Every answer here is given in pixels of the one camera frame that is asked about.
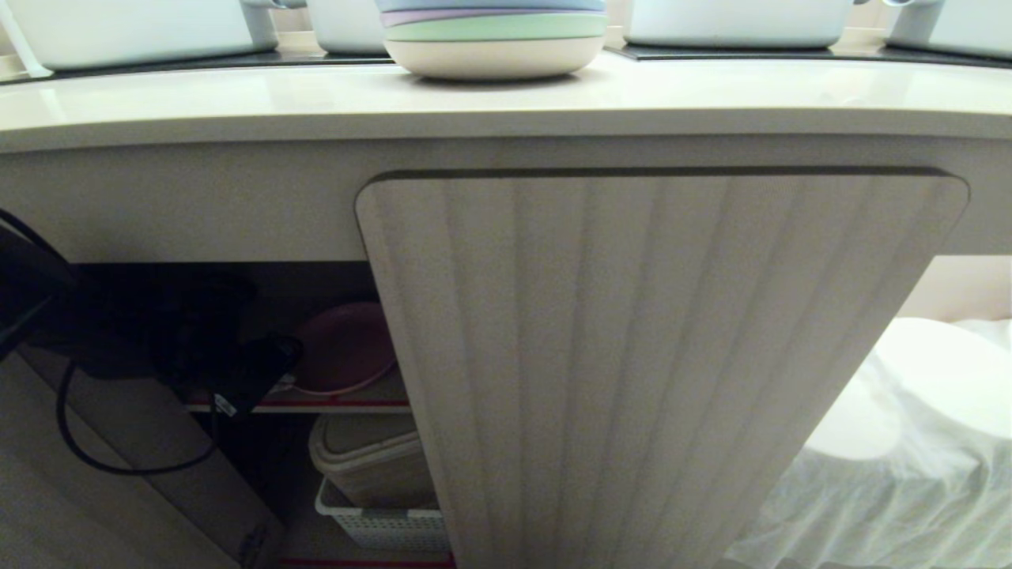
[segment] mint green plate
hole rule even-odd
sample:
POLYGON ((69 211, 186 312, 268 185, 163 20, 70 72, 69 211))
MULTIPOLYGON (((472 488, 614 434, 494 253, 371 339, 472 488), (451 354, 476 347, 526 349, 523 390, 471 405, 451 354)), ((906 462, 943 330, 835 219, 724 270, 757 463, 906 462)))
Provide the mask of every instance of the mint green plate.
POLYGON ((406 23, 387 28, 391 42, 499 42, 604 35, 604 14, 514 14, 406 23))

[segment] black mat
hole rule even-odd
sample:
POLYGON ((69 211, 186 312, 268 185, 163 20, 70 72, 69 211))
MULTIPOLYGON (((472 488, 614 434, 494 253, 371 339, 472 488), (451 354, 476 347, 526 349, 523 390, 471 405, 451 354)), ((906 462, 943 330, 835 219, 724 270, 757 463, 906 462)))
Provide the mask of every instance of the black mat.
POLYGON ((325 53, 280 53, 263 52, 259 54, 244 54, 220 58, 201 58, 147 65, 128 65, 121 67, 104 67, 82 71, 58 71, 49 77, 15 79, 0 82, 3 85, 30 83, 34 81, 53 81, 74 77, 98 77, 103 75, 123 75, 128 73, 152 73, 156 71, 197 71, 206 69, 248 69, 252 67, 278 67, 293 65, 362 65, 362 64, 393 64, 388 56, 359 56, 325 53))
POLYGON ((674 60, 838 60, 838 61, 878 61, 900 63, 930 63, 940 65, 963 65, 972 67, 994 67, 1012 69, 1012 61, 972 56, 957 56, 935 52, 879 48, 874 52, 860 54, 853 51, 834 52, 825 50, 715 50, 685 48, 655 48, 651 46, 626 45, 621 49, 606 48, 608 51, 625 56, 638 62, 674 60))

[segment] white countertop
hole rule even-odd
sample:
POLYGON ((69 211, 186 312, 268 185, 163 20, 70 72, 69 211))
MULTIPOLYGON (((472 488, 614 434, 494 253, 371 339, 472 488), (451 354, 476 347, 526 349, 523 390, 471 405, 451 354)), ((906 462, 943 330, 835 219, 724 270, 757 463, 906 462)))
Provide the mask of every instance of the white countertop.
POLYGON ((0 85, 0 152, 136 144, 519 136, 855 134, 1012 140, 1012 71, 851 61, 637 63, 465 85, 397 66, 0 85))

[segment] purple plate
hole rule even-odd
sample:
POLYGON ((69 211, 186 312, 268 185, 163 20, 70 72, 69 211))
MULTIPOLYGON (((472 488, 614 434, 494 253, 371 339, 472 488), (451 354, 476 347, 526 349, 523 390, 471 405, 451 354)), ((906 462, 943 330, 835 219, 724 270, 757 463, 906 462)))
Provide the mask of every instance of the purple plate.
POLYGON ((384 12, 380 19, 384 27, 394 27, 406 23, 429 20, 473 18, 478 16, 499 16, 511 14, 580 14, 603 13, 598 10, 553 10, 550 8, 448 8, 443 10, 402 10, 384 12))

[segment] black cable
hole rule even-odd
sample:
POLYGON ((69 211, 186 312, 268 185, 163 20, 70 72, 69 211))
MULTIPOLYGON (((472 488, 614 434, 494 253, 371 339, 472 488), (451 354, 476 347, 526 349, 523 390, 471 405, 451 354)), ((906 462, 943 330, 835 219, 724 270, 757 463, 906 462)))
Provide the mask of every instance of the black cable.
POLYGON ((67 364, 67 369, 64 370, 63 379, 60 381, 60 389, 57 392, 57 426, 60 427, 60 435, 63 436, 67 448, 84 464, 102 472, 119 476, 156 476, 194 467, 209 459, 215 454, 215 451, 218 450, 218 405, 215 403, 215 394, 213 393, 210 394, 210 446, 199 457, 178 465, 148 469, 118 468, 96 461, 78 446, 77 441, 74 440, 74 436, 70 432, 70 426, 67 424, 67 395, 70 393, 71 380, 74 379, 74 372, 76 371, 77 363, 71 360, 67 364))
POLYGON ((14 228, 14 231, 20 233, 35 247, 43 249, 47 253, 53 255, 54 257, 60 259, 65 263, 67 262, 67 259, 65 259, 64 256, 60 254, 60 251, 57 251, 56 248, 50 245, 50 243, 47 240, 43 239, 41 235, 38 235, 37 233, 35 233, 33 229, 28 227, 28 224, 17 219, 17 216, 15 216, 14 214, 11 214, 7 210, 0 208, 0 220, 3 220, 4 223, 14 228))

